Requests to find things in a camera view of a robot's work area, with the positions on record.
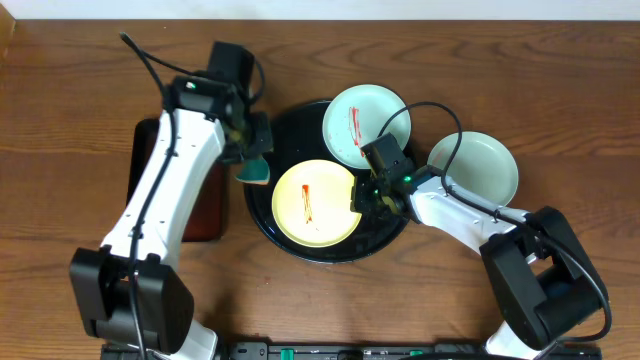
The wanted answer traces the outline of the yellow plate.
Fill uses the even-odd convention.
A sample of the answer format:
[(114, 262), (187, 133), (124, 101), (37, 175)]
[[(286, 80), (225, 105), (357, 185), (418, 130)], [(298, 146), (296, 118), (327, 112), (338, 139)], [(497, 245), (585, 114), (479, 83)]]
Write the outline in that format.
[(308, 160), (277, 181), (271, 210), (278, 228), (294, 243), (326, 248), (344, 241), (362, 215), (351, 210), (355, 176), (328, 160)]

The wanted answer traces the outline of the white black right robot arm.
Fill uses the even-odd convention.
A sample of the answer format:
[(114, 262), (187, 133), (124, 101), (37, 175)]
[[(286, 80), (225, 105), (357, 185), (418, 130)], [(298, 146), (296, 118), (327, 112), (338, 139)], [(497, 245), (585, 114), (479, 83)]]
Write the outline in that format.
[(353, 211), (398, 215), (439, 229), (481, 256), (504, 319), (485, 351), (510, 359), (541, 359), (569, 331), (597, 311), (612, 326), (609, 295), (564, 215), (492, 203), (462, 187), (445, 172), (425, 166), (379, 168), (355, 180)]

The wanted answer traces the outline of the mint green plate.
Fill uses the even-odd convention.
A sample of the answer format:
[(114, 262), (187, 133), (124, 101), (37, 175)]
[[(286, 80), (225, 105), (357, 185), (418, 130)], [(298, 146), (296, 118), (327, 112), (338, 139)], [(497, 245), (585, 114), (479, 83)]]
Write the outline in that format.
[(464, 131), (461, 144), (447, 171), (447, 183), (463, 197), (474, 193), (487, 201), (506, 206), (519, 184), (519, 172), (511, 152), (495, 138)]
[(343, 165), (368, 169), (361, 148), (377, 139), (386, 121), (405, 107), (392, 90), (373, 84), (350, 87), (327, 107), (322, 134), (329, 152)]

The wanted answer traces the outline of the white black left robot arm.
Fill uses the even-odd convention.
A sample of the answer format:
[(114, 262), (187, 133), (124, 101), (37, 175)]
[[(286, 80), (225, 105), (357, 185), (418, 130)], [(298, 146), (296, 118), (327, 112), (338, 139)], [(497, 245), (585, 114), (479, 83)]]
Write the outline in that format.
[(70, 279), (85, 332), (141, 359), (212, 359), (216, 333), (194, 318), (176, 273), (183, 234), (216, 162), (271, 147), (268, 120), (250, 113), (236, 81), (178, 76), (163, 95), (154, 147), (127, 206), (99, 249), (79, 248)]

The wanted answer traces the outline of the green scrubbing sponge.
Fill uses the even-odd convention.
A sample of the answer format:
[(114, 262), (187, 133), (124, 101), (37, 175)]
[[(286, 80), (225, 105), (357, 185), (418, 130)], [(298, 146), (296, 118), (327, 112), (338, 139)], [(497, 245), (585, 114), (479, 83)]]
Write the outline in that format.
[(262, 155), (243, 162), (241, 170), (235, 175), (239, 182), (252, 185), (267, 185), (271, 171), (268, 162)]

